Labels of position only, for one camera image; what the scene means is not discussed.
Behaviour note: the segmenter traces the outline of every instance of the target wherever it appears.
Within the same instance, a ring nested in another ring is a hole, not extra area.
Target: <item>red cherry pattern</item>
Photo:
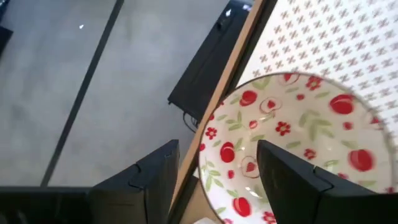
[[[223,162],[232,162],[235,158],[234,145],[231,142],[226,142],[220,149],[220,156]]]
[[[330,108],[338,114],[350,114],[354,110],[353,96],[341,94],[329,102]]]
[[[351,130],[353,128],[353,124],[351,122],[343,123],[344,130]]]
[[[337,176],[343,178],[343,179],[348,179],[348,175],[344,173],[338,173]]]
[[[205,148],[206,148],[206,145],[204,143],[200,144],[200,146],[199,146],[200,151],[205,150]]]
[[[257,99],[257,93],[251,90],[246,90],[243,94],[242,94],[242,98],[239,101],[239,104],[241,106],[249,106],[252,103],[254,103]]]
[[[292,75],[293,75],[293,73],[286,73],[286,74],[284,74],[285,82],[287,82],[288,80],[290,80],[290,78],[292,77]]]
[[[250,128],[250,129],[256,128],[257,125],[258,125],[258,122],[255,121],[255,120],[249,122],[249,128]]]
[[[367,149],[353,150],[348,154],[348,162],[356,170],[366,172],[374,166],[374,156]]]
[[[227,175],[229,179],[232,179],[235,176],[235,172],[233,170],[229,170]]]
[[[275,106],[275,102],[273,102],[272,100],[270,100],[270,101],[268,101],[267,106],[268,106],[269,109],[273,109],[273,107]]]
[[[304,100],[305,96],[304,94],[297,94],[296,99],[297,100]]]
[[[256,165],[253,162],[249,162],[248,166],[246,167],[246,172],[251,172],[256,168]]]
[[[249,201],[244,198],[234,198],[232,201],[232,206],[236,213],[242,217],[248,217],[251,214],[251,206]]]

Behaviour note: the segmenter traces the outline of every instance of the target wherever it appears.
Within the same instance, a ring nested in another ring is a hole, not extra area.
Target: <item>bowl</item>
[[[275,73],[227,96],[202,134],[200,181],[225,223],[275,223],[257,168],[260,139],[374,192],[396,189],[394,150],[375,111],[331,80]]]

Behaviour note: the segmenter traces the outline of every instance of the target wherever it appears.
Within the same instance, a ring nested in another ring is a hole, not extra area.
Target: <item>wooden panel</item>
[[[198,182],[197,186],[195,187],[195,191],[192,194],[191,200],[185,209],[185,213],[180,224],[192,224],[203,217],[207,217],[214,222],[221,224],[216,214],[210,208],[201,184]]]

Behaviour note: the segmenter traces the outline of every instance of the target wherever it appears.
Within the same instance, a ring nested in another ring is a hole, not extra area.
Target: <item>wooden edge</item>
[[[221,95],[222,95],[224,89],[226,88],[226,85],[229,81],[231,74],[234,72],[234,70],[236,68],[238,59],[241,57],[242,52],[247,44],[247,39],[248,39],[250,33],[252,32],[256,21],[259,18],[259,10],[264,5],[265,2],[266,2],[266,0],[254,1],[254,5],[253,5],[248,17],[246,18],[246,21],[243,25],[242,31],[235,43],[234,49],[231,52],[228,62],[224,68],[223,74],[221,75],[221,78],[218,81],[217,87],[213,93],[213,96],[211,97],[211,100],[207,106],[205,114],[203,115],[201,123],[199,124],[199,127],[193,137],[193,140],[191,142],[189,150],[188,150],[188,152],[182,162],[182,165],[180,166],[180,169],[178,171],[178,177],[177,177],[177,182],[175,184],[172,205],[174,204],[174,200],[175,200],[176,196],[178,195],[180,187],[183,184],[183,180],[189,171],[190,165],[193,162],[193,160],[195,159],[195,155],[197,153],[200,138],[201,138],[202,132],[205,128],[206,122],[207,122],[208,118],[210,117],[210,114],[212,113],[212,111],[216,108],[218,101],[220,100]]]

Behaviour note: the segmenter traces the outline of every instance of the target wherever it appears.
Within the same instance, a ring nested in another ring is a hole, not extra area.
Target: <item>black strip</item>
[[[191,200],[191,196],[195,191],[195,187],[197,186],[197,183],[199,181],[199,179],[193,175],[197,167],[198,167],[198,159],[195,159],[190,164],[188,172],[181,183],[180,190],[178,191],[175,201],[172,204],[172,208],[170,209],[169,219],[167,220],[167,224],[180,223],[181,218],[185,213],[185,209],[187,208],[187,205]]]
[[[0,26],[0,57],[2,51],[6,48],[8,40],[11,38],[12,31]]]
[[[65,125],[63,127],[60,139],[58,140],[57,146],[55,147],[55,152],[51,158],[51,161],[49,163],[49,166],[47,167],[47,170],[45,171],[42,183],[40,184],[41,187],[46,187],[50,182],[50,179],[54,172],[55,166],[57,165],[57,162],[61,155],[62,149],[65,145],[65,142],[67,141],[69,132],[73,125],[73,122],[75,122],[75,119],[76,119],[77,113],[79,112],[80,106],[83,103],[83,99],[86,95],[88,86],[90,85],[90,81],[93,78],[94,72],[97,68],[98,62],[100,61],[100,58],[104,51],[105,45],[108,41],[109,35],[111,34],[113,25],[119,16],[119,12],[120,12],[120,9],[122,8],[123,3],[124,3],[124,0],[116,0],[115,4],[113,6],[112,13],[109,16],[109,19],[106,23],[105,29],[104,29],[102,36],[98,42],[97,48],[95,49],[94,56],[91,59],[90,65],[88,66],[88,70],[86,72],[85,78],[83,79],[83,82],[81,83],[81,87],[79,89],[79,92],[77,93],[75,102],[73,103],[73,106],[70,110],[67,122],[65,123]]]
[[[229,81],[228,87],[224,90],[223,96],[221,98],[224,98],[224,96],[231,94],[236,89],[237,87],[236,85],[238,84],[239,80],[242,77],[243,71],[249,62],[250,56],[253,53],[253,50],[256,47],[257,42],[259,41],[260,36],[262,34],[262,31],[266,27],[268,19],[270,18],[271,13],[273,12],[276,2],[278,0],[264,0],[264,1],[265,3],[261,9],[259,18],[253,27],[252,33],[247,40],[244,52],[241,58],[238,59],[239,62],[236,67],[235,73],[233,74],[233,77]]]

